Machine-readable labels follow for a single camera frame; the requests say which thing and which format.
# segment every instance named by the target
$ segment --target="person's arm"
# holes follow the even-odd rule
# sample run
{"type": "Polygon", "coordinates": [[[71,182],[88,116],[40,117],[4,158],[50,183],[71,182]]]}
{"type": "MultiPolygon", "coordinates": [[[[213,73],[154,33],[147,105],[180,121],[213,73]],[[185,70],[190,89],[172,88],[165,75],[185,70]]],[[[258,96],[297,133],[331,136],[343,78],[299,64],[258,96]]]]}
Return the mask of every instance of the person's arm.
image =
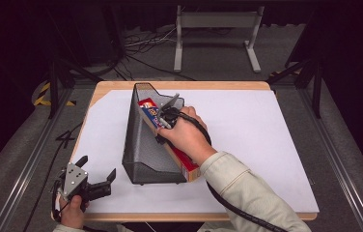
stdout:
{"type": "MultiPolygon", "coordinates": [[[[196,118],[204,128],[207,127],[196,114],[194,107],[184,107],[181,112],[196,118]]],[[[200,170],[209,184],[231,204],[283,229],[310,231],[293,209],[261,177],[252,173],[234,156],[224,152],[217,153],[193,124],[179,118],[173,129],[159,129],[157,133],[195,160],[201,166],[200,170]]],[[[227,212],[237,231],[266,231],[233,212],[227,212]]]]}
{"type": "Polygon", "coordinates": [[[61,224],[58,224],[53,232],[85,232],[82,229],[84,214],[80,209],[82,198],[75,195],[70,203],[67,203],[62,197],[59,199],[61,212],[61,224]]]}

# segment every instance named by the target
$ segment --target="wooden table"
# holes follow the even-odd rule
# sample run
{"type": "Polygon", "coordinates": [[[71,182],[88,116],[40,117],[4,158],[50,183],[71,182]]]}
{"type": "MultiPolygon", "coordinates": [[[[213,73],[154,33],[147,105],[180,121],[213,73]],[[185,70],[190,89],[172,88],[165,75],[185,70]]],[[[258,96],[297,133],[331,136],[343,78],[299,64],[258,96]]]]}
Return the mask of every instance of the wooden table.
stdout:
{"type": "MultiPolygon", "coordinates": [[[[106,170],[104,173],[98,173],[99,170],[102,168],[102,166],[107,163],[108,161],[105,161],[104,158],[106,156],[114,156],[112,154],[98,154],[98,151],[91,150],[93,154],[89,151],[82,152],[80,148],[80,144],[84,143],[88,137],[85,138],[84,131],[90,130],[90,110],[95,109],[95,105],[100,104],[104,97],[107,96],[109,93],[111,93],[112,90],[117,91],[123,91],[123,90],[132,90],[133,85],[136,82],[134,81],[103,81],[100,82],[94,92],[94,95],[90,101],[89,110],[87,113],[87,116],[85,118],[84,126],[81,129],[80,135],[78,137],[78,140],[76,142],[75,148],[72,153],[71,160],[76,161],[80,157],[84,156],[83,153],[86,153],[86,155],[89,156],[89,161],[87,164],[83,166],[83,169],[88,171],[90,173],[90,179],[89,182],[91,184],[94,184],[95,182],[104,181],[100,178],[105,178],[104,175],[109,174],[106,170]],[[99,175],[98,180],[92,180],[91,177],[99,175]]],[[[260,90],[260,91],[268,91],[270,93],[270,88],[267,83],[263,81],[150,81],[150,83],[153,85],[153,87],[160,93],[160,91],[165,90],[260,90]]],[[[115,180],[112,183],[112,195],[100,198],[94,202],[92,202],[91,206],[87,210],[87,214],[85,214],[85,218],[87,220],[94,220],[94,221],[211,221],[211,220],[228,220],[228,216],[226,213],[219,212],[219,213],[178,213],[177,211],[171,209],[171,212],[150,212],[150,208],[154,208],[154,205],[157,205],[158,203],[154,203],[154,200],[152,200],[151,206],[149,206],[149,202],[147,203],[148,206],[142,207],[142,209],[136,209],[137,206],[135,206],[135,210],[130,211],[122,211],[122,208],[124,206],[127,206],[128,204],[133,204],[133,202],[129,201],[127,203],[121,202],[124,200],[118,200],[118,198],[124,197],[124,199],[127,197],[127,194],[136,194],[140,197],[140,190],[147,190],[148,188],[165,188],[165,185],[169,184],[154,184],[154,185],[144,185],[143,187],[132,185],[130,180],[126,177],[122,178],[119,176],[121,173],[122,164],[121,163],[115,163],[114,165],[118,169],[118,177],[117,180],[115,180]],[[109,206],[106,208],[106,204],[112,203],[112,201],[117,201],[115,205],[109,206]]],[[[178,186],[185,185],[184,188],[192,188],[194,185],[200,185],[200,181],[196,180],[193,183],[188,184],[179,184],[178,186]]],[[[299,217],[304,220],[312,220],[317,217],[318,207],[316,212],[297,212],[299,217]]]]}

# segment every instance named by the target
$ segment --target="mesh file holder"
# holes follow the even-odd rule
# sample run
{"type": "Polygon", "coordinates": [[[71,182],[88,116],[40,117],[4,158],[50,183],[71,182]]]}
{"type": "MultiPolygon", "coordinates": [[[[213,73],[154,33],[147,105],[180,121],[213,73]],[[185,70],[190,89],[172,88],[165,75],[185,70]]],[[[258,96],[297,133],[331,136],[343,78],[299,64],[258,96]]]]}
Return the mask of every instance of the mesh file holder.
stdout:
{"type": "MultiPolygon", "coordinates": [[[[136,83],[133,87],[122,165],[133,184],[186,182],[179,167],[165,148],[157,143],[154,133],[139,113],[138,102],[151,98],[158,107],[172,97],[157,93],[150,83],[136,83]]],[[[184,100],[177,99],[174,107],[183,107],[184,100]]]]}

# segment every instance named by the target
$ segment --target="white surface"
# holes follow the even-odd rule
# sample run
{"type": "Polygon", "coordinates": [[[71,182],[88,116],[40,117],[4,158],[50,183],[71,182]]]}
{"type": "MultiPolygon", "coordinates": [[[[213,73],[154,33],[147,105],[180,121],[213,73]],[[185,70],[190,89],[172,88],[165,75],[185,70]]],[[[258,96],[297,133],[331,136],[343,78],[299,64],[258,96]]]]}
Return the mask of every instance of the white surface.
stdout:
{"type": "MultiPolygon", "coordinates": [[[[234,154],[260,174],[298,213],[319,211],[293,140],[272,91],[159,90],[180,93],[209,128],[216,150],[234,154]]],[[[133,185],[122,166],[131,90],[114,90],[88,111],[73,161],[95,184],[117,168],[112,194],[93,201],[88,213],[223,213],[203,177],[186,184],[133,185]]]]}

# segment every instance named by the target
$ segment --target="person's hand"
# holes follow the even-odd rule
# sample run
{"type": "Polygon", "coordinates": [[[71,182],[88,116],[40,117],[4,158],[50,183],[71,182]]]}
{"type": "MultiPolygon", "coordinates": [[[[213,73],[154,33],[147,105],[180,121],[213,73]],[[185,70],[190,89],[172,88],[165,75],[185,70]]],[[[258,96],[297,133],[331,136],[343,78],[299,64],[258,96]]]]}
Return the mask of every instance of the person's hand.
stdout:
{"type": "Polygon", "coordinates": [[[80,209],[81,203],[82,198],[79,195],[75,195],[68,205],[63,197],[59,198],[59,206],[63,209],[61,212],[61,224],[74,229],[82,229],[85,216],[80,209]]]}
{"type": "MultiPolygon", "coordinates": [[[[181,112],[195,118],[207,129],[202,118],[196,114],[194,107],[183,107],[181,112]]],[[[178,118],[178,122],[172,129],[158,129],[157,133],[167,138],[175,147],[186,153],[199,165],[202,165],[208,157],[216,153],[203,134],[192,123],[182,117],[178,118]]]]}

